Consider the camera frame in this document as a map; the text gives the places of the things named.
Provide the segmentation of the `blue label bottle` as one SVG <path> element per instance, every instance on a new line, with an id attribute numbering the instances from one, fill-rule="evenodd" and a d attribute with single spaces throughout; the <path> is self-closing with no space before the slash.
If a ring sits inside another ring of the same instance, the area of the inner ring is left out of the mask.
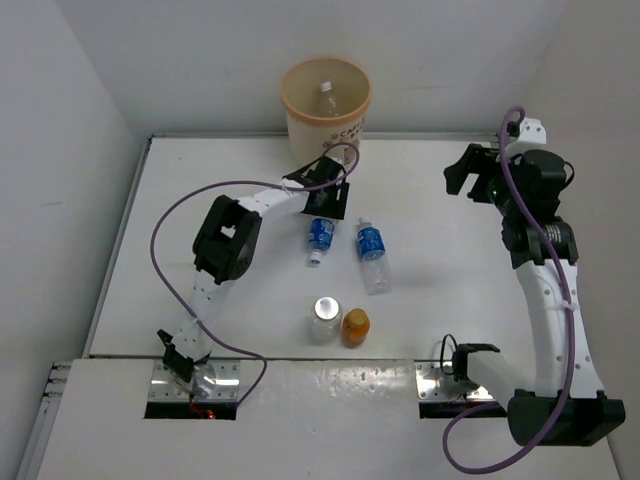
<path id="1" fill-rule="evenodd" d="M 359 218 L 356 247 L 366 292 L 369 295 L 389 292 L 392 281 L 386 247 L 380 230 L 367 217 Z"/>
<path id="2" fill-rule="evenodd" d="M 338 100 L 330 81 L 322 82 L 319 86 L 317 113 L 322 118 L 341 116 Z"/>
<path id="3" fill-rule="evenodd" d="M 312 219 L 307 241 L 310 267 L 317 267 L 322 263 L 324 256 L 331 248 L 335 229 L 335 220 L 322 217 Z"/>

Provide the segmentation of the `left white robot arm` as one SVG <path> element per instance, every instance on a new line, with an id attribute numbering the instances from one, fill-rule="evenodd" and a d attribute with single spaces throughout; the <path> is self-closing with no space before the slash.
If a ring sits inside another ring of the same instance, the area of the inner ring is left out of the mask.
<path id="1" fill-rule="evenodd" d="M 194 382 L 199 365 L 207 362 L 211 345 L 263 360 L 254 352 L 232 347 L 213 339 L 204 329 L 207 319 L 232 283 L 239 280 L 254 259 L 261 228 L 269 222 L 290 215 L 304 214 L 330 220 L 345 218 L 353 167 L 326 154 L 282 177 L 278 183 L 232 180 L 213 183 L 190 192 L 165 211 L 154 226 L 149 253 L 151 264 L 169 293 L 190 317 L 190 325 L 171 335 L 158 332 L 163 345 L 163 364 L 181 382 Z M 185 299 L 167 279 L 158 263 L 156 241 L 163 223 L 179 206 L 200 193 L 231 186 L 252 186 L 251 195 L 232 198 L 218 196 L 209 208 L 192 244 L 195 280 L 190 299 Z"/>

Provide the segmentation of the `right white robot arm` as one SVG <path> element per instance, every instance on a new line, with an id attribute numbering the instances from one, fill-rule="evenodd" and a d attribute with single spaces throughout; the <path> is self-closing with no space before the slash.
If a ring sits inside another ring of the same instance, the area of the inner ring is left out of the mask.
<path id="1" fill-rule="evenodd" d="M 467 177 L 476 203 L 501 213 L 502 241 L 523 289 L 533 333 L 536 378 L 529 383 L 491 344 L 462 343 L 452 359 L 452 380 L 464 388 L 484 387 L 507 413 L 514 441 L 526 445 L 542 431 L 563 388 L 570 389 L 559 418 L 545 431 L 543 446 L 587 447 L 626 419 L 594 368 L 577 298 L 578 251 L 570 225 L 557 214 L 568 186 L 565 161 L 541 149 L 516 154 L 509 171 L 524 206 L 514 200 L 495 148 L 471 144 L 444 171 L 446 191 L 459 194 Z"/>

